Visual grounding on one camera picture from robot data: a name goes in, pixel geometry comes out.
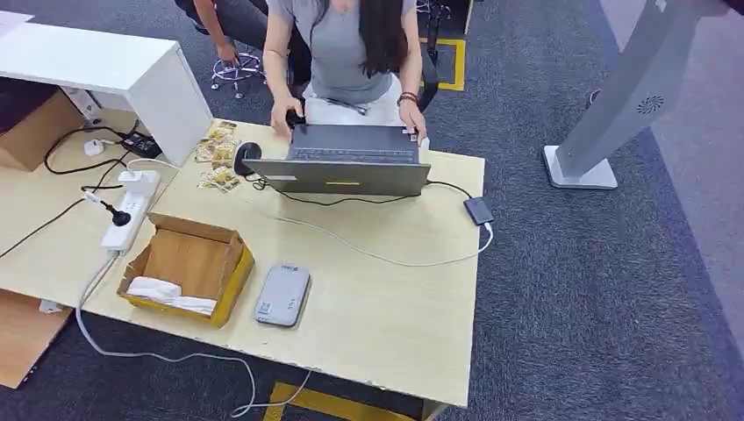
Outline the person's left hand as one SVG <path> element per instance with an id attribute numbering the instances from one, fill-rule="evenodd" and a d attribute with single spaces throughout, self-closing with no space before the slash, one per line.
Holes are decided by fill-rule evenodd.
<path id="1" fill-rule="evenodd" d="M 426 121 L 418 105 L 410 99 L 403 99 L 398 106 L 399 117 L 411 134 L 416 134 L 417 144 L 422 145 L 427 138 Z"/>

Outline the person's right hand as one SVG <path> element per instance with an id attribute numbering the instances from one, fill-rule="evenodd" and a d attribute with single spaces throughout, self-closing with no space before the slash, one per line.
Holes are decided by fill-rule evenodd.
<path id="1" fill-rule="evenodd" d="M 304 124 L 303 103 L 293 96 L 277 96 L 271 111 L 271 127 L 277 136 L 290 139 L 297 124 Z"/>

